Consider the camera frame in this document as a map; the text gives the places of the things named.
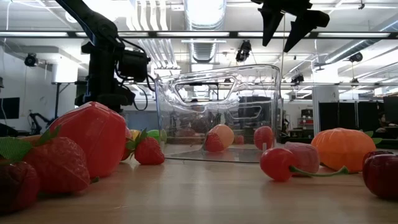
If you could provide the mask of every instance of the cherry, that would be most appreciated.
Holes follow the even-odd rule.
[[[292,152],[282,148],[273,148],[266,150],[260,160],[260,167],[264,173],[276,181],[287,181],[293,173],[299,173],[311,177],[331,177],[338,174],[348,174],[347,167],[341,168],[339,171],[330,174],[311,174],[302,171],[295,166],[298,162]]]

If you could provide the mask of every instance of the table surface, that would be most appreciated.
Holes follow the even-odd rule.
[[[79,195],[42,198],[0,223],[398,223],[360,174],[270,180],[259,165],[166,160],[121,163]]]

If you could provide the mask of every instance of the orange pumpkin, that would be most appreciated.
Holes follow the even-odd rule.
[[[363,157],[376,150],[373,140],[367,134],[344,128],[322,131],[311,144],[318,148],[324,165],[334,170],[346,166],[351,173],[362,171]]]

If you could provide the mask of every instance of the transparent box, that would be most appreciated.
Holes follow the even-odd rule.
[[[280,72],[275,66],[186,73],[157,78],[155,85],[166,158],[257,163],[262,151],[253,136],[262,126],[272,128],[275,144],[280,128]],[[232,129],[234,142],[222,152],[208,152],[203,149],[205,136],[219,124]]]

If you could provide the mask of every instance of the ceiling duct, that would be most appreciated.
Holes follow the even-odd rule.
[[[226,0],[185,0],[185,22],[187,30],[222,30],[226,10]],[[191,43],[190,52],[198,63],[210,62],[217,44]]]
[[[380,25],[371,29],[372,32],[397,32],[398,31],[398,14],[394,15],[390,19],[384,21]],[[349,58],[350,56],[360,52],[363,49],[366,49],[380,40],[354,40],[350,43],[342,46],[338,50],[328,54],[324,62],[326,64],[336,63],[343,59]]]

